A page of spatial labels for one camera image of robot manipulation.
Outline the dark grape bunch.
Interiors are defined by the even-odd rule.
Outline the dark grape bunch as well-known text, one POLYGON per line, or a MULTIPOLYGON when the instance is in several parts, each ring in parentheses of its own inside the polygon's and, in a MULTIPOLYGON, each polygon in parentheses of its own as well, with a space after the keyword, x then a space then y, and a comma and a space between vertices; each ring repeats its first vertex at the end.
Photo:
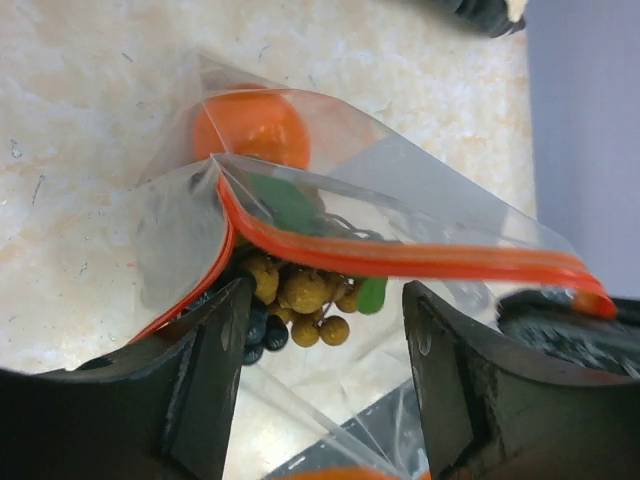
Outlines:
POLYGON ((254 365, 265 352, 282 350, 289 340, 284 320, 247 289, 210 288, 180 310, 179 320, 198 320, 211 329, 217 358, 254 365))

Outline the orange peach fruit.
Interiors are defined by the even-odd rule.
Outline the orange peach fruit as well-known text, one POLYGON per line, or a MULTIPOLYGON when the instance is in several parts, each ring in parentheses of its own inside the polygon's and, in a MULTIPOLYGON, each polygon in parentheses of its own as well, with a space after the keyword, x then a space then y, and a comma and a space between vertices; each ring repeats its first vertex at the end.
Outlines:
POLYGON ((364 467, 330 468, 284 476, 285 480, 399 480, 398 476, 364 467))

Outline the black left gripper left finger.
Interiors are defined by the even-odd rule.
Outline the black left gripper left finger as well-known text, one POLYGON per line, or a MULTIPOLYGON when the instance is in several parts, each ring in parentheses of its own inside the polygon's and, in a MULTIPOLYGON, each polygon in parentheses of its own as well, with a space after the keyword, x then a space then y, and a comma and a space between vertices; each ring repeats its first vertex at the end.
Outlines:
POLYGON ((253 281, 75 370, 1 373, 5 479, 218 479, 253 281))

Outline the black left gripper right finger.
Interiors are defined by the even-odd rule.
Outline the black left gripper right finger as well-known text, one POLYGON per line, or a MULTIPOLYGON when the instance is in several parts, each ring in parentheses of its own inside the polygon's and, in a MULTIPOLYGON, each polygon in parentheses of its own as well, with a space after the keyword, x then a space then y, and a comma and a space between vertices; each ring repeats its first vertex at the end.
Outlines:
POLYGON ((635 479, 639 376, 533 350, 420 282, 405 334, 435 479, 635 479))

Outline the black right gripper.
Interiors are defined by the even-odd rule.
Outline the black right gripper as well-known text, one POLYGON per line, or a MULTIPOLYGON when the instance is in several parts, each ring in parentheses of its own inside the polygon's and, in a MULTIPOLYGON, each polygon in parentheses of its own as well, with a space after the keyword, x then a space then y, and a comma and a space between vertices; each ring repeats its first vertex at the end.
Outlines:
POLYGON ((522 290, 497 305, 507 337, 547 356, 592 370, 639 376, 639 301, 615 298, 612 320, 571 309, 560 295, 522 290))

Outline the clear zip bag orange zipper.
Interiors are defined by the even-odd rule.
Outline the clear zip bag orange zipper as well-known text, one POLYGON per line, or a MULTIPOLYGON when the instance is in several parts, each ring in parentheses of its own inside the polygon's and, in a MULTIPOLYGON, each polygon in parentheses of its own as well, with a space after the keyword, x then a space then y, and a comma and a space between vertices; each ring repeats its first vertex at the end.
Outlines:
POLYGON ((230 423, 242 479, 613 472, 622 307, 564 238, 338 99, 200 53, 171 95, 134 344, 193 349, 165 437, 189 476, 230 423))

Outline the black pillow cream flowers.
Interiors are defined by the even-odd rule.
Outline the black pillow cream flowers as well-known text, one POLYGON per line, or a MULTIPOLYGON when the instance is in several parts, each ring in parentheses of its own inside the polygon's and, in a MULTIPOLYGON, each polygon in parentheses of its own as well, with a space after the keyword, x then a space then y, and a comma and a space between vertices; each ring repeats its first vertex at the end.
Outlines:
POLYGON ((435 14, 449 26, 460 27, 487 38, 500 38, 523 31, 526 20, 508 17, 503 0, 421 0, 412 1, 424 13, 435 14))

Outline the orange persimmon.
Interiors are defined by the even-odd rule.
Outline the orange persimmon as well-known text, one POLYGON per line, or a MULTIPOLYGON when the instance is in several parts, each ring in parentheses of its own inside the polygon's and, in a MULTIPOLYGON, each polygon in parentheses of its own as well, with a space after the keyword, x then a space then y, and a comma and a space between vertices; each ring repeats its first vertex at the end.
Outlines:
POLYGON ((308 169, 311 139, 306 123, 282 95, 246 85, 205 100, 193 124, 197 160, 233 153, 297 169, 308 169))

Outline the brown longan bunch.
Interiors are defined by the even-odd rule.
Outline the brown longan bunch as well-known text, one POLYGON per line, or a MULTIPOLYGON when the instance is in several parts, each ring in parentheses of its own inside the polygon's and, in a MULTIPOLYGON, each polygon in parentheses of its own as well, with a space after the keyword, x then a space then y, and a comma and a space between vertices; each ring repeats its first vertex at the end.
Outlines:
MULTIPOLYGON (((228 177, 226 182, 242 212, 301 235, 305 246, 312 238, 327 235, 358 240, 374 236, 329 210, 325 200, 335 194, 315 185, 258 174, 228 177)), ((360 278, 341 269, 321 269, 308 254, 301 262, 293 261, 262 242, 246 239, 241 232, 236 233, 232 260, 237 271, 253 276, 254 295, 265 301, 270 313, 284 320, 289 338, 302 348, 318 341, 339 346, 348 339, 348 321, 340 314, 329 316, 329 309, 375 315, 386 300, 386 278, 360 278)))

